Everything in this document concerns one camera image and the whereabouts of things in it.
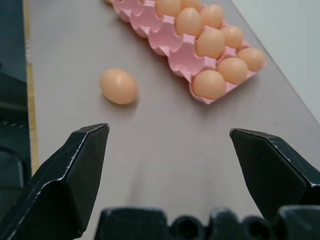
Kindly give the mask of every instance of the table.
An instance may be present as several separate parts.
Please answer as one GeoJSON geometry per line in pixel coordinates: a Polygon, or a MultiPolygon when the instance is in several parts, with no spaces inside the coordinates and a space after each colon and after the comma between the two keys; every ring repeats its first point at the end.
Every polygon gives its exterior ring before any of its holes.
{"type": "MultiPolygon", "coordinates": [[[[227,21],[263,48],[229,0],[203,2],[219,2],[227,21]]],[[[71,132],[110,124],[99,193],[81,239],[93,238],[106,207],[159,207],[169,222],[189,214],[206,223],[216,207],[231,208],[241,218],[259,215],[231,128],[281,136],[320,169],[320,126],[269,55],[258,75],[204,105],[190,96],[167,60],[102,1],[29,0],[29,11],[39,162],[71,132]],[[136,104],[119,107],[101,96],[99,75],[110,67],[136,76],[136,104]]]]}

